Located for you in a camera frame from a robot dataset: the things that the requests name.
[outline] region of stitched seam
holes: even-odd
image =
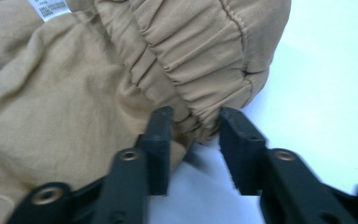
[[[246,63],[246,54],[247,54],[247,46],[248,46],[248,39],[246,38],[246,27],[245,22],[235,13],[230,6],[228,5],[227,0],[219,0],[220,4],[222,5],[223,10],[227,13],[228,17],[235,22],[238,26],[238,30],[241,32],[241,44],[242,44],[242,51],[244,55],[243,66]]]

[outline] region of white surface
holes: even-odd
[[[358,184],[358,2],[294,0],[265,89],[245,114],[268,147],[297,152],[320,179]],[[150,205],[152,224],[264,223],[256,197],[233,189],[217,141],[195,146]]]

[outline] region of khaki cloth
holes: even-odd
[[[0,1],[0,223],[32,188],[105,175],[173,108],[172,168],[263,88],[290,0],[67,1],[43,22]]]

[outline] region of garment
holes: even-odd
[[[173,108],[172,168],[217,135],[221,106],[267,81],[290,0],[67,1],[43,22],[0,1],[0,222],[32,188],[81,188]]]

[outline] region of white tag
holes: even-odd
[[[56,16],[71,13],[65,0],[28,0],[43,21],[48,21]]]

